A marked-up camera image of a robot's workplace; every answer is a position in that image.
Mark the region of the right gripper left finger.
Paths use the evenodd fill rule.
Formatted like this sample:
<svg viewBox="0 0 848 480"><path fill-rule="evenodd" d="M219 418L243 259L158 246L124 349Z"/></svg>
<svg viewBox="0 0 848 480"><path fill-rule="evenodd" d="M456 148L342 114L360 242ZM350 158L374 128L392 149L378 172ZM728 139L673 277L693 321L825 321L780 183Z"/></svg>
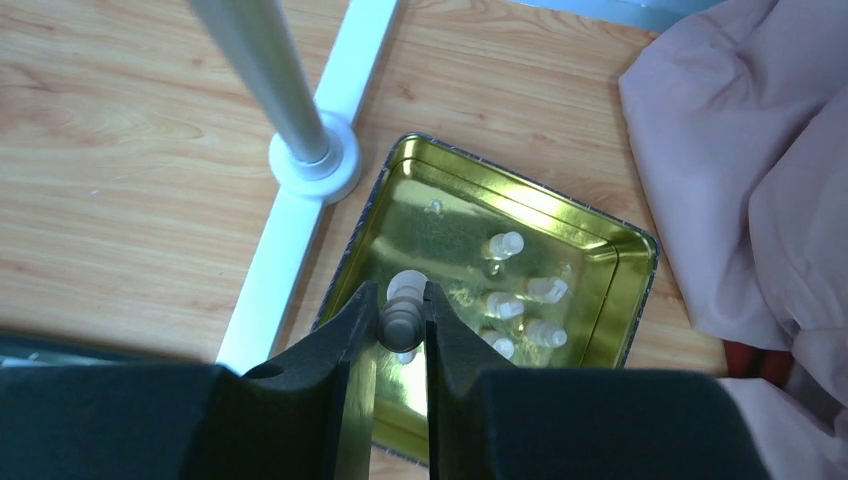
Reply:
<svg viewBox="0 0 848 480"><path fill-rule="evenodd" d="M332 479L366 475L378 289L237 375L219 365L1 372L5 479Z"/></svg>

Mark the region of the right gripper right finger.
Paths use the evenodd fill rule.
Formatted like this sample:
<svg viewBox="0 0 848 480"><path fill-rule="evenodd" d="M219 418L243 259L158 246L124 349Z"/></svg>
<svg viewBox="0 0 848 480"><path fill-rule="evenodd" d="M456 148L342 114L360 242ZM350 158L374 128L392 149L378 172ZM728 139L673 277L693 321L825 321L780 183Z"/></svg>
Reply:
<svg viewBox="0 0 848 480"><path fill-rule="evenodd" d="M765 479L734 401L680 370L522 368L424 293L434 479Z"/></svg>

